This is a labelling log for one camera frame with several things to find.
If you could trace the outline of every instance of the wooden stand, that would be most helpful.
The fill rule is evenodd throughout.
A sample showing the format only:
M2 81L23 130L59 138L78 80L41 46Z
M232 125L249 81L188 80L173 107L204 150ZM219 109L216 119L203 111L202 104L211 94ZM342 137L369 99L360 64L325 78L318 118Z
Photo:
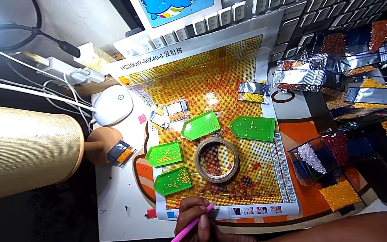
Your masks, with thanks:
M92 131L85 142L85 153L95 165L108 165L107 153L123 140L120 132L115 128L99 127Z

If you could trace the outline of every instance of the green tray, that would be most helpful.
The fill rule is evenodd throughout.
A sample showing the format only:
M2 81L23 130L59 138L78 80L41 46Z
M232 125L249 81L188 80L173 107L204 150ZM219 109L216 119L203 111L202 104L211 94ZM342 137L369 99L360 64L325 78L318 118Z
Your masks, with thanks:
M218 118L213 110L210 110L184 123L181 135L188 140L195 140L219 129Z
M276 120L251 116L237 116L229 124L229 129L235 136L251 140L274 140Z
M158 175L153 188L157 193L166 196L192 187L191 178L185 166Z
M146 154L146 161L153 167L181 162L181 151L178 141L151 147Z

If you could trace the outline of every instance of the woven cylinder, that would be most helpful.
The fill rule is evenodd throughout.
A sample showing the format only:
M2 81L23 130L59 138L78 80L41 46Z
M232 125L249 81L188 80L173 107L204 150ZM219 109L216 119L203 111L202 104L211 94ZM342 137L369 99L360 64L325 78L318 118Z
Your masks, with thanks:
M0 197L68 179L83 147L70 116L0 107Z

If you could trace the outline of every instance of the pink square sticker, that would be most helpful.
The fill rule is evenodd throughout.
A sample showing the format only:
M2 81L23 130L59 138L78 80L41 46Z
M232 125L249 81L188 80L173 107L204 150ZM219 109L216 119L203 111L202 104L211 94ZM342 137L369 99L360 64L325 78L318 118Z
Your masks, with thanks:
M144 114L142 114L140 117L138 117L138 121L140 121L140 124L146 122L146 116Z

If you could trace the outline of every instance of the blue cartoon illustration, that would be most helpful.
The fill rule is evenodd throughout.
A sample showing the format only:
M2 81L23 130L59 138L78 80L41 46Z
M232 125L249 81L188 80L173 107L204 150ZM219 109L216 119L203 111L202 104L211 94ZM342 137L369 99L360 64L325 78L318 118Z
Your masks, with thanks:
M152 25L158 27L214 5L214 0L140 0Z

